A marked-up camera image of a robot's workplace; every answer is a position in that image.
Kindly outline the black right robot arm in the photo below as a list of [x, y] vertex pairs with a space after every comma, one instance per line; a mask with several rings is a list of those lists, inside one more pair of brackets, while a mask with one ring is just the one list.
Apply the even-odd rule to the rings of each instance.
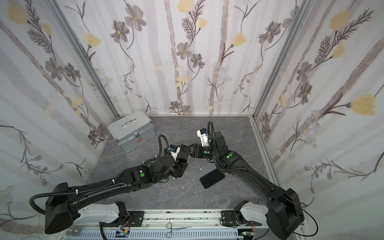
[[283, 189], [254, 170], [237, 152], [230, 150], [221, 132], [216, 132], [212, 121], [197, 131], [201, 142], [190, 146], [190, 155], [214, 163], [222, 174], [240, 179], [266, 204], [266, 224], [276, 237], [286, 240], [304, 222], [308, 214], [301, 206], [298, 194]]

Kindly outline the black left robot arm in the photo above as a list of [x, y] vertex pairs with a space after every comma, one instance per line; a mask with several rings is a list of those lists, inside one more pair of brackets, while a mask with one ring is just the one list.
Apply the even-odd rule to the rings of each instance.
[[32, 196], [29, 204], [36, 212], [45, 216], [45, 234], [55, 234], [71, 227], [81, 218], [80, 210], [95, 202], [166, 183], [169, 177], [182, 177], [189, 158], [200, 149], [199, 144], [169, 145], [164, 149], [164, 154], [139, 166], [124, 169], [114, 178], [73, 187], [62, 183], [51, 193]]

